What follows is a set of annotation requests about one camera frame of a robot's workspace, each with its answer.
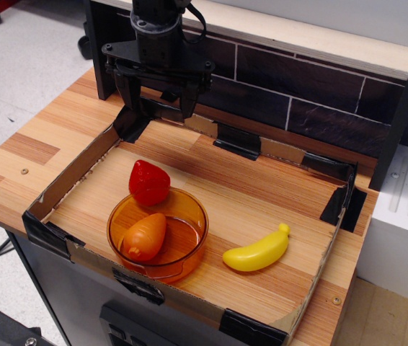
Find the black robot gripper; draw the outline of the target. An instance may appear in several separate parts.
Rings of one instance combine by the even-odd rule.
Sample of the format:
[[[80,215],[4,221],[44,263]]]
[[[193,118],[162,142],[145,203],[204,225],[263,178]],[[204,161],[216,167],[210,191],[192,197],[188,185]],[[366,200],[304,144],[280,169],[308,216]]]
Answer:
[[[124,73],[115,72],[115,85],[128,108],[141,110],[141,81],[137,76],[181,85],[179,107],[184,119],[194,113],[200,91],[210,90],[215,63],[189,48],[193,41],[182,31],[182,13],[133,10],[130,25],[135,40],[102,46],[110,65],[107,70],[118,64]]]

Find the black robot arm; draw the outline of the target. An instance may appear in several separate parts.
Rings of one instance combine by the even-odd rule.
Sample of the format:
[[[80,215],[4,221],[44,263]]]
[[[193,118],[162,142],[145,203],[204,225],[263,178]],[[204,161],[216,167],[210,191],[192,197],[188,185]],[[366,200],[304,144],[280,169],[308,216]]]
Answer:
[[[130,25],[135,40],[102,46],[106,71],[113,77],[125,106],[135,115],[182,123],[194,113],[198,97],[211,88],[214,62],[190,49],[205,38],[207,31],[188,40],[182,30],[185,12],[205,22],[190,1],[134,1]],[[179,106],[142,97],[143,83],[178,90]]]

